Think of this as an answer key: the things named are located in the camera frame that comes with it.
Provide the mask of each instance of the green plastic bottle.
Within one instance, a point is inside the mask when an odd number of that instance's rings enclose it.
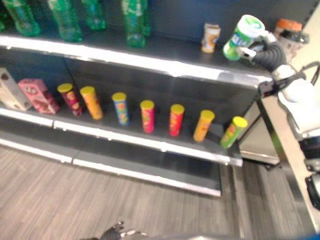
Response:
[[[4,11],[0,12],[0,32],[4,32],[6,30],[6,19],[7,14]]]
[[[142,0],[142,9],[143,9],[143,34],[146,37],[150,36],[151,27],[150,27],[150,18],[149,18],[149,0]]]
[[[5,26],[5,23],[0,20],[0,32],[4,32],[6,30],[6,26]]]
[[[2,0],[2,2],[14,20],[19,33],[27,37],[40,34],[40,27],[35,21],[31,7],[26,0]]]
[[[93,31],[106,29],[104,10],[99,0],[81,0],[86,14],[86,24]]]
[[[79,27],[75,10],[70,0],[47,0],[58,25],[60,37],[67,42],[82,41],[82,33]]]
[[[126,43],[133,48],[142,48],[146,45],[142,1],[144,0],[122,0]]]

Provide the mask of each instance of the pink box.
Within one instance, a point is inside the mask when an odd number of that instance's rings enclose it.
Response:
[[[24,78],[18,83],[34,108],[42,114],[56,114],[59,105],[42,79]]]

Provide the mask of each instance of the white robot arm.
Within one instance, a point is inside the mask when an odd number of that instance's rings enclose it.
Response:
[[[306,178],[306,184],[313,206],[320,210],[320,104],[316,102],[314,87],[320,63],[313,62],[298,72],[288,64],[282,46],[272,33],[266,31],[262,39],[264,50],[238,47],[237,52],[271,73],[273,81],[260,84],[260,96],[277,95],[279,105],[286,111],[288,124],[305,156],[306,168],[315,172]],[[315,66],[312,81],[306,81],[303,71]]]

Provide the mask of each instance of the store shelf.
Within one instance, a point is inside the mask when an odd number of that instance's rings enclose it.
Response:
[[[147,148],[93,138],[73,164],[220,196],[220,169],[216,163]]]
[[[39,37],[27,38],[16,32],[0,34],[0,47],[63,56],[144,69],[173,77],[224,82],[256,88],[271,81],[269,73],[246,61],[229,61],[217,46],[214,54],[200,51],[200,43],[152,36],[144,48],[128,47],[118,31],[89,32],[83,42],[63,42],[56,29],[46,29]]]
[[[71,163],[79,147],[83,146],[85,136],[54,131],[52,128],[0,117],[0,144],[25,152],[41,155]]]
[[[0,145],[211,196],[221,195],[220,166],[182,155],[97,139],[0,117]]]
[[[45,117],[40,116],[36,111],[30,109],[29,111],[18,111],[7,109],[3,104],[0,103],[0,116],[9,117],[33,124],[39,124],[46,127],[52,127],[54,120],[48,115]]]
[[[168,133],[168,114],[156,114],[154,132],[146,134],[142,129],[139,109],[132,113],[129,126],[120,126],[112,106],[107,109],[108,112],[105,113],[105,116],[100,121],[93,120],[88,112],[84,112],[81,116],[73,116],[65,105],[60,108],[56,115],[44,115],[35,111],[28,111],[25,114],[30,113],[31,116],[53,118],[53,127],[55,129],[138,145],[161,152],[181,154],[219,164],[235,166],[242,166],[243,164],[238,144],[234,144],[230,149],[224,149],[219,145],[219,140],[224,133],[223,126],[220,124],[212,124],[204,142],[198,143],[192,138],[196,122],[188,116],[183,120],[180,135],[171,137]],[[31,122],[27,117],[20,120]]]

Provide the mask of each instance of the green and white container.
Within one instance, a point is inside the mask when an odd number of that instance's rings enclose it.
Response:
[[[223,47],[223,55],[232,61],[240,59],[237,47],[249,47],[265,31],[262,21],[252,15],[243,15],[230,40]]]

